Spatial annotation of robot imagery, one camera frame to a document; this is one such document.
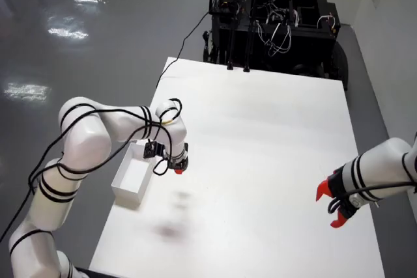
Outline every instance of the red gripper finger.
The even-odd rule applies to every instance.
[[[330,198],[333,197],[333,194],[330,192],[328,188],[328,179],[323,180],[319,187],[317,187],[317,195],[315,197],[315,200],[318,201],[322,195],[328,195]]]
[[[333,221],[330,224],[330,226],[332,226],[333,228],[339,228],[339,227],[342,227],[346,223],[346,221],[347,221],[347,218],[343,216],[340,211],[338,211],[338,220]]]

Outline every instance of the floor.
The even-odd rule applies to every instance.
[[[1,230],[26,193],[30,170],[59,134],[62,104],[81,95],[111,105],[149,104],[166,58],[177,54],[181,40],[207,11],[207,1],[0,0]],[[182,57],[202,59],[201,34],[209,28],[207,18]],[[388,135],[354,31],[343,27],[339,41],[349,60],[347,101],[363,153]],[[57,147],[48,159],[61,150]],[[54,233],[58,248],[77,266],[88,268],[93,256],[121,158],[84,181],[66,223]],[[414,275],[417,226],[407,196],[381,201],[372,212],[386,276]],[[11,277],[6,242],[0,245],[0,271]]]

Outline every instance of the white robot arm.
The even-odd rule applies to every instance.
[[[188,145],[181,109],[177,99],[162,103],[155,113],[148,107],[110,107],[81,97],[62,106],[59,122],[64,155],[31,177],[34,181],[40,176],[40,182],[26,218],[9,240],[15,278],[86,277],[56,250],[51,231],[65,222],[82,180],[111,159],[111,136],[125,144],[150,139],[145,158],[161,156],[167,160],[167,169],[176,173],[186,170]]]
[[[338,211],[334,228],[343,226],[363,205],[377,202],[409,188],[417,188],[417,141],[411,148],[399,138],[391,138],[336,169],[317,188],[334,198],[328,212]]]

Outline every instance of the white tabletop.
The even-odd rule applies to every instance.
[[[317,185],[357,155],[339,81],[179,60],[188,170],[113,205],[90,269],[119,277],[384,277],[369,206],[340,229]]]

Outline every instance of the white box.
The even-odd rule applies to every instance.
[[[117,174],[111,183],[116,198],[124,198],[139,204],[145,194],[155,158],[143,159],[144,145],[130,143]]]

